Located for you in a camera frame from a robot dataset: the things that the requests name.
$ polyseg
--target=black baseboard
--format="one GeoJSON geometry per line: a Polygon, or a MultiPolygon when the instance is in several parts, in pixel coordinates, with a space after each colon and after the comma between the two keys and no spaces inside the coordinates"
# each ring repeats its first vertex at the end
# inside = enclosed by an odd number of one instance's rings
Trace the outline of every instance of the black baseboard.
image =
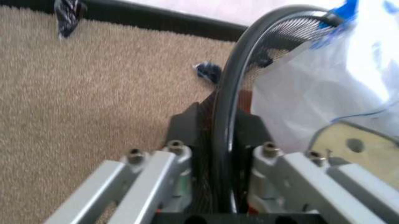
{"type": "MultiPolygon", "coordinates": [[[[217,40],[237,41],[246,26],[176,13],[118,0],[83,0],[86,19],[107,21],[140,28],[172,31],[217,40]]],[[[0,0],[0,5],[30,8],[48,14],[54,12],[54,0],[0,0]]]]}

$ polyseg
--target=fabric item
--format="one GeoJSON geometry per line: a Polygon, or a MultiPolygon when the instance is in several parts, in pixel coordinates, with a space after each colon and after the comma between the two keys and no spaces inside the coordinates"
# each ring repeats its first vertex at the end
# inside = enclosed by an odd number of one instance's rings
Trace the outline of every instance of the fabric item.
{"type": "Polygon", "coordinates": [[[103,160],[162,146],[170,116],[214,89],[193,62],[232,42],[0,7],[0,223],[41,223],[103,160]]]}
{"type": "Polygon", "coordinates": [[[197,76],[213,84],[218,84],[221,77],[221,67],[205,61],[194,66],[197,76]]]}
{"type": "Polygon", "coordinates": [[[79,0],[56,0],[54,2],[54,13],[60,38],[71,35],[86,10],[86,5],[79,0]]]}

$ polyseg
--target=hole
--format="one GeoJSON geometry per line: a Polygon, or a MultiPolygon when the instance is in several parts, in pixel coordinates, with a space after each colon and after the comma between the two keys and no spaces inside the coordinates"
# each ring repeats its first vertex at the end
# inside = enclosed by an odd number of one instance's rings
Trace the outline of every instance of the hole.
{"type": "Polygon", "coordinates": [[[188,217],[184,224],[207,224],[208,222],[201,216],[190,216],[188,217]]]}
{"type": "Polygon", "coordinates": [[[315,152],[315,151],[311,151],[309,154],[310,154],[311,156],[314,156],[314,157],[320,157],[320,153],[315,152]]]}
{"type": "Polygon", "coordinates": [[[137,149],[137,148],[134,148],[134,149],[132,149],[132,150],[130,151],[130,154],[137,154],[137,153],[140,153],[140,150],[137,149]]]}
{"type": "Polygon", "coordinates": [[[364,151],[364,144],[359,139],[346,139],[346,146],[355,153],[364,151]]]}
{"type": "Polygon", "coordinates": [[[268,143],[266,143],[266,147],[275,148],[275,145],[273,144],[273,142],[268,142],[268,143]]]}
{"type": "Polygon", "coordinates": [[[298,224],[289,216],[279,216],[276,218],[275,224],[298,224]]]}

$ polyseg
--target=white wall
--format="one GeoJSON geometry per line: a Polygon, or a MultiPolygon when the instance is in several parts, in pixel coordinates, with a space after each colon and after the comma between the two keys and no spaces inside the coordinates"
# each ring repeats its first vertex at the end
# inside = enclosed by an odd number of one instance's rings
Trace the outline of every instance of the white wall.
{"type": "Polygon", "coordinates": [[[331,9],[344,0],[123,0],[249,26],[265,13],[286,5],[309,4],[331,9]]]}

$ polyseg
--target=screw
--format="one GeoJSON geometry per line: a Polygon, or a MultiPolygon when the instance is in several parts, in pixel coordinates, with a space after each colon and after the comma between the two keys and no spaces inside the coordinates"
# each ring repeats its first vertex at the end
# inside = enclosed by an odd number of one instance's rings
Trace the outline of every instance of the screw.
{"type": "Polygon", "coordinates": [[[326,158],[318,152],[307,151],[306,156],[317,166],[322,167],[326,158]]]}
{"type": "Polygon", "coordinates": [[[279,151],[280,149],[271,141],[267,141],[263,144],[263,154],[266,157],[275,157],[279,151]]]}
{"type": "Polygon", "coordinates": [[[166,146],[168,147],[168,151],[171,153],[176,155],[181,155],[183,153],[184,143],[180,140],[169,141],[166,146]]]}
{"type": "Polygon", "coordinates": [[[137,148],[134,148],[129,151],[126,155],[130,164],[138,164],[143,161],[144,154],[137,148]]]}

